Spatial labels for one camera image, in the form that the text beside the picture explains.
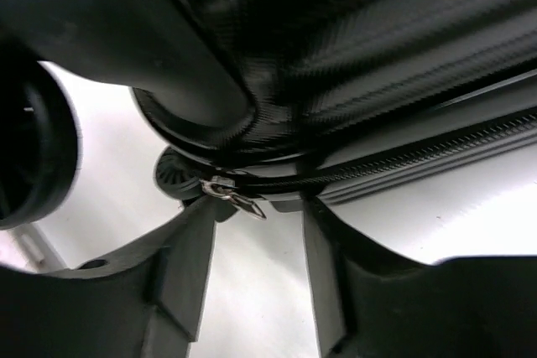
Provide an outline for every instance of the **zipper teeth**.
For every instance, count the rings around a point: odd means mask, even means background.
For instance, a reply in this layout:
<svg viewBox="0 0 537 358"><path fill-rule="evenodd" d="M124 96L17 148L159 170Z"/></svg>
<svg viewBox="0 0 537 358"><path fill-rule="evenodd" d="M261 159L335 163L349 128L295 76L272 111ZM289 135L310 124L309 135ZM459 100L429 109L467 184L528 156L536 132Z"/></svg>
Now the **zipper teeth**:
<svg viewBox="0 0 537 358"><path fill-rule="evenodd" d="M464 130L464 132L467 132L466 134L461 134L461 131L457 131L442 136L442 139L433 137L419 142L428 143L428 145L424 144L420 146L419 143L415 143L414 145L403 147L417 147L417 149L402 152L401 148L396 148L389 152L384 152L382 155L377 154L376 158L373 155L349 163L321 169L312 174L281 178L257 178L257 183L253 182L255 179L251 179L252 181L250 181L244 177L236 177L237 187L247 190L248 193L286 193L298 191L303 186L325 185L337 180L356 179L395 169L408 168L419 163L427 163L535 129L537 128L537 108L532 108L525 114L518 114L517 117L511 115L500 118L499 120L496 119L491 122L482 123L472 128Z"/></svg>

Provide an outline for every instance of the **small wheel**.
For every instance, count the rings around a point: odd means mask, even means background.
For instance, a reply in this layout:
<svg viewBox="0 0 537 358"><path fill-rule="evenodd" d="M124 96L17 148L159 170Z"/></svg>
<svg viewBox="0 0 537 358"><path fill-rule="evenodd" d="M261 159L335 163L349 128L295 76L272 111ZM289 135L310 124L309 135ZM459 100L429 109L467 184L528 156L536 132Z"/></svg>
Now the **small wheel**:
<svg viewBox="0 0 537 358"><path fill-rule="evenodd" d="M192 176L181 163L180 155L167 147L154 170L155 183L166 195L176 200L193 200L203 195L201 182Z"/></svg>
<svg viewBox="0 0 537 358"><path fill-rule="evenodd" d="M65 95L37 62L0 58L0 77L0 230L5 230L60 205L75 178L78 133Z"/></svg>

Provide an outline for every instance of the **zipper pull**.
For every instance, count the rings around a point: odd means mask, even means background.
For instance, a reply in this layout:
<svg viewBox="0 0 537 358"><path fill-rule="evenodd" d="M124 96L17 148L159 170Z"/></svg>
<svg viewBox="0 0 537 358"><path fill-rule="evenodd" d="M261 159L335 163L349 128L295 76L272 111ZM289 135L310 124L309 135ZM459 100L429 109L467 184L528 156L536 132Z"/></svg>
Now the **zipper pull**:
<svg viewBox="0 0 537 358"><path fill-rule="evenodd" d="M244 211L253 218L266 220L267 216L261 207L252 199L239 195L235 192L235 181L222 176L213 176L211 180L200 179L203 191L218 199L228 200L239 210Z"/></svg>

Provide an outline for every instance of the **zipper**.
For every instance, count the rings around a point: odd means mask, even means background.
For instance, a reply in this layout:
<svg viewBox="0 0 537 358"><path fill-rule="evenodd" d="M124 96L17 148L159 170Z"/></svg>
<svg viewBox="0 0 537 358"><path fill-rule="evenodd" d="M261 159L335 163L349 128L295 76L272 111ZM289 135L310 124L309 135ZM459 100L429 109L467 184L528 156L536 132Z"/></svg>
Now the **zipper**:
<svg viewBox="0 0 537 358"><path fill-rule="evenodd" d="M262 199L260 195L300 192L311 186L411 168L535 129L537 107L314 172L259 178L219 171L220 174L211 180L202 179L203 189L209 195L229 200L248 214L264 219L264 213L254 201Z"/></svg>

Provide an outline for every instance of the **zipper slider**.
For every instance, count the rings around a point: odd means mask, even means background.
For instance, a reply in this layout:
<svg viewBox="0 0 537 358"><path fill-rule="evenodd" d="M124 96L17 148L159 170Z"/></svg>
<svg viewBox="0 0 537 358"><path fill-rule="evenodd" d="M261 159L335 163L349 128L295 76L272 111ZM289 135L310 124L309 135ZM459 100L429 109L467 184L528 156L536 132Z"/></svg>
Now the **zipper slider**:
<svg viewBox="0 0 537 358"><path fill-rule="evenodd" d="M235 192L235 181L222 176L213 176L211 180L200 179L203 191L218 199L228 200L239 210L244 211L253 218L266 220L267 216L261 210L261 207L252 199L239 195Z"/></svg>

